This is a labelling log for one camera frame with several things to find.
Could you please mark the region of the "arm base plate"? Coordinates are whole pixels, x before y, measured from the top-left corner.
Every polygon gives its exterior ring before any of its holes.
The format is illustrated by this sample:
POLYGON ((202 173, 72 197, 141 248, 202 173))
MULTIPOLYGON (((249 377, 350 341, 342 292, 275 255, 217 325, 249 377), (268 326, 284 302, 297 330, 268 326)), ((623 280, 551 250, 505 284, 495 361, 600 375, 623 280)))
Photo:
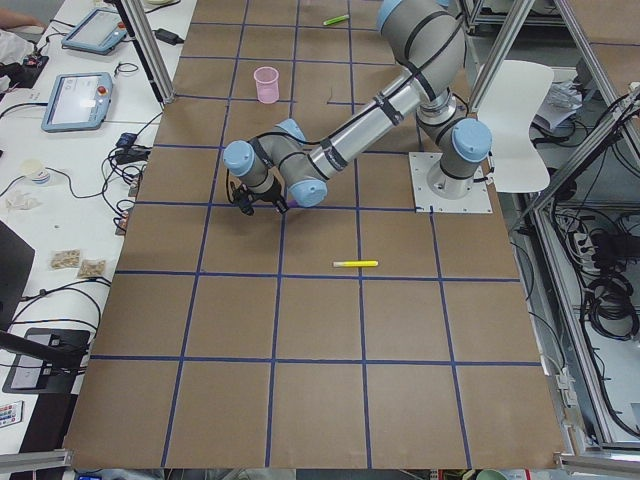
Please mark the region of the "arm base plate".
POLYGON ((491 214, 488 186, 480 164, 472 178, 457 180, 441 170, 436 152, 410 152, 409 164, 417 213, 491 214))

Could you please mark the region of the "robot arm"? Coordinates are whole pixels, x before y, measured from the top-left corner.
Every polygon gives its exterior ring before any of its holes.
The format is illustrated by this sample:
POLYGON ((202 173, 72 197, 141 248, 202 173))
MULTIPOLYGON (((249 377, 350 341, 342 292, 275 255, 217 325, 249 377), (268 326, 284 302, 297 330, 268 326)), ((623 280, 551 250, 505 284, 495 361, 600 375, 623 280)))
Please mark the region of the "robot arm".
POLYGON ((223 161, 237 179, 227 185, 232 205, 253 215, 257 202, 285 213, 288 196, 301 207, 321 203, 333 176, 410 115, 441 151, 427 174, 429 189, 451 200, 469 193, 490 154, 492 134, 458 111, 450 89, 465 57, 461 20, 436 1, 385 1, 377 28, 401 67, 399 76, 321 140, 307 140, 298 124, 286 119, 249 140, 229 143, 223 161))

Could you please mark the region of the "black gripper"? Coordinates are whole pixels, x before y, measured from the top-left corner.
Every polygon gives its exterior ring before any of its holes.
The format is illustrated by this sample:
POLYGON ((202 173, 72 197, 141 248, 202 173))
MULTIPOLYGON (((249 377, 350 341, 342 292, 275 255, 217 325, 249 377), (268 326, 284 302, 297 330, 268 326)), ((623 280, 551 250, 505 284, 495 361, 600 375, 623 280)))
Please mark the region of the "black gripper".
POLYGON ((253 203, 264 201, 275 206, 279 214, 284 215, 288 211, 288 204, 282 195, 282 186, 278 180, 274 180, 270 187, 263 192, 251 189, 242 183, 238 188, 233 188, 233 203, 247 216, 255 213, 253 203))

